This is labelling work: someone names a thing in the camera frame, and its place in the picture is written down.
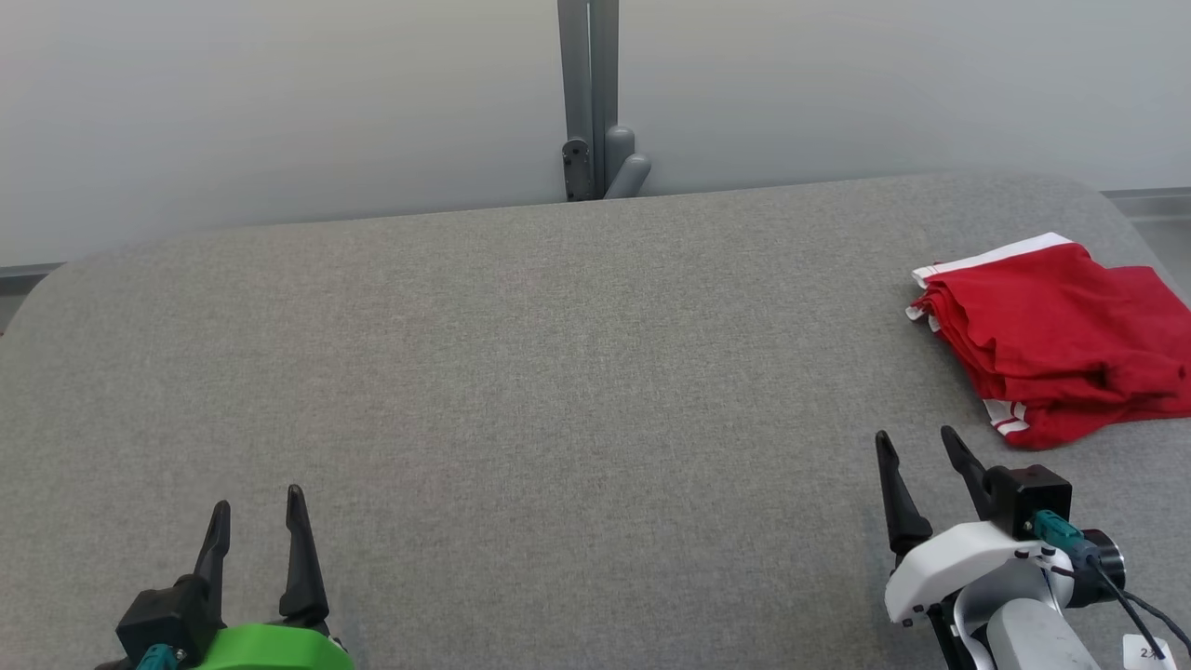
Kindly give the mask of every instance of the black cable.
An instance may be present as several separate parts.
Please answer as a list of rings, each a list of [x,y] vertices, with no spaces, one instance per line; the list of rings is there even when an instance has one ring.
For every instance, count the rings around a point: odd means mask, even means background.
[[[1178,624],[1176,624],[1173,619],[1167,616],[1161,609],[1158,609],[1156,607],[1130,594],[1129,591],[1122,590],[1121,593],[1124,594],[1124,597],[1137,603],[1137,607],[1153,614],[1158,619],[1161,619],[1162,624],[1166,624],[1166,627],[1170,628],[1172,633],[1174,633],[1174,637],[1178,638],[1179,641],[1181,641],[1187,647],[1187,655],[1191,655],[1191,638],[1187,638],[1187,634],[1183,632],[1183,628],[1179,628]]]
[[[1141,635],[1146,638],[1146,644],[1149,645],[1149,649],[1154,650],[1154,656],[1158,657],[1159,660],[1165,660],[1166,655],[1162,653],[1161,647],[1158,646],[1158,640],[1154,639],[1154,634],[1151,633],[1149,628],[1146,627],[1146,622],[1141,620],[1140,615],[1137,615],[1137,610],[1134,609],[1133,605],[1129,603],[1129,600],[1124,596],[1124,593],[1122,593],[1121,589],[1117,588],[1115,583],[1112,583],[1112,578],[1109,577],[1106,572],[1104,572],[1104,566],[1100,565],[1100,562],[1098,559],[1090,559],[1089,563],[1096,570],[1096,574],[1100,576],[1100,581],[1104,582],[1104,586],[1108,587],[1110,591],[1112,591],[1114,596],[1116,596],[1117,602],[1120,602],[1121,607],[1124,608],[1124,612],[1125,614],[1129,615],[1129,619],[1133,619],[1134,626],[1136,626],[1137,630],[1141,631]]]

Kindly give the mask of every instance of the stack of folded clothes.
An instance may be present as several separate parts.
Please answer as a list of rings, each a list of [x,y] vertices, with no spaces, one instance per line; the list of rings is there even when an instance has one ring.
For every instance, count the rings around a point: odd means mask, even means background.
[[[913,277],[906,314],[952,346],[1011,445],[1191,417],[1191,311],[1153,268],[1105,268],[1047,232]]]

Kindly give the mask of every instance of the white label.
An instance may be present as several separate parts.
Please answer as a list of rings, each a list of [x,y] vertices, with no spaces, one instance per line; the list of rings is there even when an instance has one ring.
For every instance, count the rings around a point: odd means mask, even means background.
[[[1124,670],[1178,670],[1174,666],[1174,657],[1171,656],[1171,645],[1162,638],[1154,638],[1159,649],[1162,650],[1165,659],[1159,659],[1154,650],[1146,644],[1146,638],[1130,633],[1121,640],[1124,647]]]

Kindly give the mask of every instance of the white wall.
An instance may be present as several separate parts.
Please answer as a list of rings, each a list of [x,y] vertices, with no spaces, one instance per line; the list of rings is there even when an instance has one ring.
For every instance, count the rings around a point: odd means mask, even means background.
[[[1185,0],[625,0],[646,193],[953,167],[1191,184]]]
[[[2,0],[0,267],[565,199],[554,0]]]

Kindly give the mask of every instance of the black cylinder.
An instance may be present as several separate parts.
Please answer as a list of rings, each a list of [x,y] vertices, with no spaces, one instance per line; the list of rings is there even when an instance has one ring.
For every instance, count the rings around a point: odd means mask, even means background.
[[[1124,589],[1124,557],[1111,538],[1095,528],[1084,531],[1084,538],[1100,550],[1100,566],[1118,589]],[[1116,596],[1104,586],[1093,570],[1080,570],[1075,576],[1075,589],[1067,607],[1087,607],[1097,602],[1111,602]]]

